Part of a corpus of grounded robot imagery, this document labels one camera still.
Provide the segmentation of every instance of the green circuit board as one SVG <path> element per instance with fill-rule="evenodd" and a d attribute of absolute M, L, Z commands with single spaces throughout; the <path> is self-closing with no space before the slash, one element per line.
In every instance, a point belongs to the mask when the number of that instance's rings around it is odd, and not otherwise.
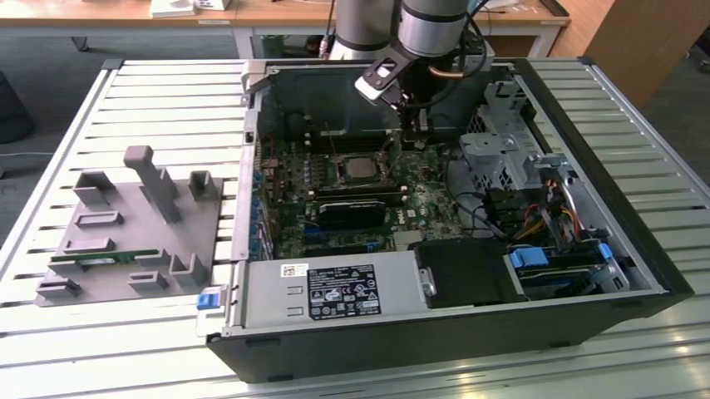
<path fill-rule="evenodd" d="M 392 234 L 414 231 L 422 239 L 450 239 L 463 235 L 454 203 L 440 181 L 442 162 L 436 148 L 348 153 L 343 155 L 308 155 L 296 145 L 279 145 L 273 156 L 281 165 L 273 172 L 271 209 L 273 217 L 273 252 L 276 259 L 295 259 L 313 254 L 312 251 L 332 248 L 355 248 L 369 252 L 395 250 Z M 404 185 L 404 206 L 387 207 L 380 226 L 361 230 L 320 230 L 313 202 L 307 200 L 313 187 L 349 187 L 337 174 L 335 163 L 344 158 L 372 157 L 380 162 L 385 178 L 363 185 Z"/>

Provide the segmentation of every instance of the metal workbench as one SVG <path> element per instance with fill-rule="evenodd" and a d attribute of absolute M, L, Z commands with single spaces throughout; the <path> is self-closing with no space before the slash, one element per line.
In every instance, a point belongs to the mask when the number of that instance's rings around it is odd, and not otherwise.
<path fill-rule="evenodd" d="M 579 347 L 256 386 L 240 382 L 203 346 L 195 296 L 37 308 L 34 288 L 76 203 L 69 187 L 80 170 L 105 170 L 113 182 L 137 181 L 121 165 L 128 145 L 151 145 L 155 164 L 165 165 L 175 179 L 207 169 L 227 180 L 213 283 L 229 276 L 245 113 L 241 61 L 125 62 L 103 70 L 91 87 L 0 252 L 0 397 L 472 398 L 484 393 L 487 398 L 582 399 L 710 388 L 707 188 L 595 66 L 576 60 L 532 65 L 695 297 Z M 558 147 L 543 121 L 540 128 Z M 337 356 L 337 349 L 324 347 L 312 355 Z"/>

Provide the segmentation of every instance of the power supply label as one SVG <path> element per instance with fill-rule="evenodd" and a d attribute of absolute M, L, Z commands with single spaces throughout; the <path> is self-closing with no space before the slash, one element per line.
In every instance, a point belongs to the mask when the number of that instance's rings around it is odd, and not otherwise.
<path fill-rule="evenodd" d="M 371 264 L 308 270 L 308 315 L 312 320 L 380 313 L 377 279 Z"/>

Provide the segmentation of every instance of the blue latch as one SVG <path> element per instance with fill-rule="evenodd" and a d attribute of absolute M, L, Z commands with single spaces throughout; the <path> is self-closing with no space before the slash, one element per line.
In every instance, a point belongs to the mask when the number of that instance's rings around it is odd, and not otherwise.
<path fill-rule="evenodd" d="M 219 309 L 220 308 L 220 294 L 201 293 L 197 296 L 197 310 Z"/>
<path fill-rule="evenodd" d="M 602 256 L 606 260 L 610 260 L 614 257 L 614 252 L 611 252 L 608 244 L 599 244 L 599 252 L 602 253 Z"/>
<path fill-rule="evenodd" d="M 547 266 L 550 261 L 540 247 L 519 248 L 510 254 L 510 262 L 514 268 L 530 266 Z"/>

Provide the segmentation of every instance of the white label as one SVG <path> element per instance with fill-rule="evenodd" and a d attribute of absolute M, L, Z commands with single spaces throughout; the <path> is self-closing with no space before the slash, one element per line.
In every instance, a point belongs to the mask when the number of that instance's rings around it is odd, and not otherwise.
<path fill-rule="evenodd" d="M 357 302 L 359 308 L 375 308 L 379 305 L 379 301 Z"/>
<path fill-rule="evenodd" d="M 228 25 L 229 21 L 223 21 L 219 19 L 200 19 L 197 23 L 200 25 Z"/>
<path fill-rule="evenodd" d="M 281 264 L 280 277 L 304 277 L 308 264 Z"/>

